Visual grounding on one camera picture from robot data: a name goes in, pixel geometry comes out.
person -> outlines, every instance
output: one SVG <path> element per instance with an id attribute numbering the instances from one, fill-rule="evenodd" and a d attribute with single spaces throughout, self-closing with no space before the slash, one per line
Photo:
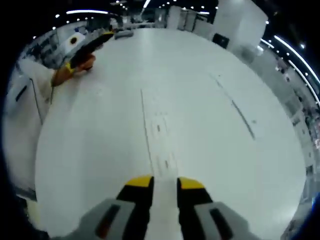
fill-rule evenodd
<path id="1" fill-rule="evenodd" d="M 22 190 L 20 194 L 27 194 L 24 197 L 35 198 L 37 144 L 53 88 L 72 79 L 74 74 L 92 68 L 95 60 L 90 54 L 74 71 L 70 71 L 67 64 L 49 69 L 30 58 L 17 62 L 5 100 L 2 144 L 11 181 L 17 190 Z"/>

ceiling light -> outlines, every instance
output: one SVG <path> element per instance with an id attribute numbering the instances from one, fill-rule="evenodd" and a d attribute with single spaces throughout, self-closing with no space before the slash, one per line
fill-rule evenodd
<path id="1" fill-rule="evenodd" d="M 318 98 L 315 90 L 312 88 L 311 84 L 310 84 L 310 83 L 308 82 L 308 80 L 306 79 L 306 77 L 302 74 L 302 72 L 299 70 L 299 68 L 297 68 L 297 66 L 294 65 L 294 63 L 293 63 L 292 61 L 289 60 L 288 62 L 289 62 L 289 63 L 292 65 L 292 67 L 294 67 L 295 70 L 299 73 L 299 75 L 301 76 L 301 78 L 304 80 L 305 84 L 309 87 L 309 89 L 310 89 L 312 95 L 314 96 L 316 102 L 320 105 L 319 98 Z"/>
<path id="2" fill-rule="evenodd" d="M 143 8 L 145 9 L 145 8 L 148 6 L 149 3 L 150 3 L 150 0 L 145 0 L 145 3 L 144 3 L 144 5 L 143 5 Z"/>
<path id="3" fill-rule="evenodd" d="M 258 46 L 256 46 L 256 48 L 257 48 L 259 51 L 261 51 L 261 52 L 263 52 L 263 51 L 264 51 L 264 49 L 263 49 L 262 47 L 260 47 L 259 45 L 258 45 Z"/>
<path id="4" fill-rule="evenodd" d="M 306 60 L 304 60 L 304 58 L 302 56 L 300 56 L 299 53 L 297 53 L 296 50 L 294 50 L 288 43 L 286 43 L 285 41 L 283 41 L 280 37 L 278 36 L 274 36 L 275 39 L 277 39 L 280 43 L 282 43 L 283 45 L 285 45 L 288 49 L 290 49 L 303 63 L 304 65 L 309 69 L 309 71 L 312 73 L 312 75 L 314 76 L 314 78 L 317 80 L 317 82 L 320 84 L 320 80 L 318 78 L 318 76 L 316 75 L 316 73 L 313 71 L 313 69 L 309 66 L 309 64 L 306 62 Z"/>
<path id="5" fill-rule="evenodd" d="M 264 40 L 264 39 L 260 39 L 261 40 L 261 42 L 263 42 L 264 44 L 267 44 L 268 46 L 270 46 L 272 49 L 274 49 L 275 47 L 273 46 L 273 45 L 271 45 L 270 43 L 268 43 L 266 40 Z"/>
<path id="6" fill-rule="evenodd" d="M 107 11 L 99 11 L 99 10 L 72 10 L 67 11 L 66 14 L 83 14 L 83 13 L 91 13 L 91 14 L 108 14 Z"/>

white panel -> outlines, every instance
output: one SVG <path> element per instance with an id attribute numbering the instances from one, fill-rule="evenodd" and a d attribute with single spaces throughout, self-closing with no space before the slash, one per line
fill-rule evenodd
<path id="1" fill-rule="evenodd" d="M 205 22 L 203 20 L 197 19 L 195 21 L 195 27 L 194 27 L 193 33 L 211 41 L 213 38 L 212 26 L 213 25 L 209 22 Z"/>
<path id="2" fill-rule="evenodd" d="M 192 32 L 195 26 L 197 13 L 195 11 L 188 11 L 188 14 L 186 15 L 186 21 L 184 30 L 188 32 Z"/>
<path id="3" fill-rule="evenodd" d="M 177 206 L 177 179 L 154 179 L 146 240 L 182 240 Z"/>
<path id="4" fill-rule="evenodd" d="M 222 0 L 218 7 L 213 35 L 229 38 L 227 49 L 231 52 L 256 48 L 265 32 L 267 15 L 251 0 Z"/>
<path id="5" fill-rule="evenodd" d="M 302 93 L 304 100 L 307 101 L 307 104 L 313 108 L 317 108 L 316 100 L 310 92 L 309 88 L 305 85 L 304 80 L 299 76 L 299 74 L 290 66 L 285 75 L 288 76 L 290 82 L 289 84 L 295 90 L 298 90 L 299 93 Z"/>
<path id="6" fill-rule="evenodd" d="M 141 89 L 160 89 L 179 175 L 203 183 L 259 238 L 280 238 L 299 204 L 305 163 L 289 118 L 257 74 L 186 31 L 137 29 L 95 55 L 89 74 L 57 89 L 38 143 L 37 200 L 51 237 L 70 233 L 128 179 L 152 172 Z"/>
<path id="7" fill-rule="evenodd" d="M 187 19 L 187 11 L 181 11 L 180 12 L 180 19 L 179 19 L 179 24 L 178 24 L 178 29 L 179 30 L 185 30 L 185 24 L 186 24 L 186 19 Z"/>
<path id="8" fill-rule="evenodd" d="M 304 119 L 301 119 L 300 122 L 294 126 L 294 130 L 302 146 L 312 145 L 309 129 Z"/>
<path id="9" fill-rule="evenodd" d="M 165 98 L 152 90 L 142 90 L 141 96 L 153 175 L 161 179 L 176 179 L 178 165 Z"/>
<path id="10" fill-rule="evenodd" d="M 303 146 L 302 148 L 305 166 L 309 167 L 311 165 L 315 166 L 315 153 L 312 144 Z"/>
<path id="11" fill-rule="evenodd" d="M 13 87 L 24 77 L 13 74 Z M 8 171 L 13 184 L 23 190 L 35 190 L 35 161 L 37 142 L 41 131 L 41 122 L 37 110 L 35 94 L 31 81 L 24 81 L 26 90 L 21 95 L 14 109 L 3 116 L 3 151 Z M 43 106 L 41 95 L 34 81 L 35 92 L 40 107 Z"/>
<path id="12" fill-rule="evenodd" d="M 170 7 L 167 25 L 166 25 L 167 29 L 178 29 L 178 25 L 180 21 L 180 12 L 181 12 L 181 7 L 179 6 Z"/>
<path id="13" fill-rule="evenodd" d="M 281 72 L 276 71 L 277 60 L 271 51 L 265 50 L 261 56 L 257 56 L 250 65 L 272 90 L 282 104 L 285 112 L 292 118 L 297 111 L 302 109 L 302 104 L 295 95 L 294 90 L 284 80 Z"/>

equipment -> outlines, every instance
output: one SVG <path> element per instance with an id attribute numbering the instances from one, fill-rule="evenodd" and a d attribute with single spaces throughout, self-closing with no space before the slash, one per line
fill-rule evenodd
<path id="1" fill-rule="evenodd" d="M 86 36 L 80 32 L 75 32 L 66 41 L 62 43 L 62 48 L 64 49 L 64 54 L 68 55 L 72 52 L 78 45 L 85 41 Z"/>
<path id="2" fill-rule="evenodd" d="M 71 60 L 66 64 L 66 67 L 69 69 L 71 73 L 73 73 L 77 66 L 85 63 L 88 60 L 88 57 L 91 53 L 97 50 L 102 44 L 109 41 L 114 36 L 113 31 L 109 31 L 104 33 L 103 35 L 97 37 L 86 45 L 82 46 L 75 55 L 71 58 Z"/>
<path id="3" fill-rule="evenodd" d="M 123 30 L 123 31 L 118 31 L 114 35 L 114 39 L 121 39 L 121 38 L 131 38 L 134 35 L 134 32 L 132 30 Z"/>
<path id="4" fill-rule="evenodd" d="M 78 229 L 55 239 L 143 240 L 150 221 L 154 184 L 150 175 L 131 179 L 116 199 L 103 201 L 82 217 Z M 177 221 L 185 240 L 259 240 L 240 215 L 213 202 L 196 180 L 177 179 L 177 206 Z"/>

white wall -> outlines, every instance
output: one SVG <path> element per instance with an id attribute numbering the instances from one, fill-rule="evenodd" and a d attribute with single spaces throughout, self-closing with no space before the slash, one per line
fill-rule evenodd
<path id="1" fill-rule="evenodd" d="M 188 11 L 185 11 L 185 10 L 180 12 L 180 19 L 179 19 L 179 24 L 178 24 L 179 30 L 182 30 L 182 31 L 185 30 L 187 14 L 188 14 Z"/>
<path id="2" fill-rule="evenodd" d="M 213 37 L 212 24 L 209 22 L 205 22 L 203 20 L 197 19 L 195 21 L 193 33 L 211 41 Z"/>
<path id="3" fill-rule="evenodd" d="M 307 101 L 307 104 L 312 108 L 317 108 L 314 96 L 312 95 L 300 75 L 292 67 L 289 67 L 287 69 L 285 75 L 289 77 L 289 84 L 291 85 L 291 87 L 302 95 L 301 97 Z"/>
<path id="4" fill-rule="evenodd" d="M 180 12 L 181 7 L 179 6 L 171 6 L 169 10 L 169 15 L 167 19 L 167 29 L 178 29 L 179 21 L 180 21 Z"/>
<path id="5" fill-rule="evenodd" d="M 233 53 L 254 49 L 265 32 L 267 15 L 251 0 L 221 0 L 218 7 L 212 36 L 229 38 L 227 49 Z"/>
<path id="6" fill-rule="evenodd" d="M 26 76 L 14 70 L 11 76 L 12 86 L 26 79 Z M 25 82 L 27 88 L 21 95 L 10 113 L 3 115 L 3 151 L 12 183 L 25 191 L 35 190 L 35 161 L 38 137 L 41 131 L 41 122 L 35 101 L 33 86 L 29 79 Z M 41 116 L 44 114 L 44 103 L 37 82 L 34 81 L 34 90 Z"/>
<path id="7" fill-rule="evenodd" d="M 261 56 L 257 56 L 253 60 L 249 67 L 251 67 L 272 90 L 287 115 L 292 119 L 295 113 L 292 113 L 287 106 L 294 106 L 296 111 L 299 111 L 302 109 L 302 105 L 291 86 L 284 80 L 283 75 L 279 71 L 276 71 L 276 66 L 277 59 L 275 55 L 271 51 L 265 50 Z"/>
<path id="8" fill-rule="evenodd" d="M 305 122 L 305 115 L 302 111 L 300 111 L 297 116 L 297 119 L 300 120 L 298 124 L 296 124 L 293 128 L 295 130 L 296 136 L 300 141 L 300 145 L 302 148 L 302 153 L 304 157 L 304 163 L 306 167 L 313 165 L 315 167 L 315 152 L 314 145 L 311 140 L 311 136 L 309 134 L 308 126 Z"/>
<path id="9" fill-rule="evenodd" d="M 255 49 L 266 30 L 268 16 L 251 0 L 243 5 L 241 22 L 236 33 L 236 43 L 233 45 L 236 51 L 239 47 Z"/>
<path id="10" fill-rule="evenodd" d="M 188 31 L 188 32 L 192 32 L 195 26 L 195 21 L 196 21 L 196 17 L 197 17 L 197 12 L 189 10 L 187 15 L 186 15 L 186 19 L 185 19 L 185 26 L 184 26 L 184 30 Z"/>

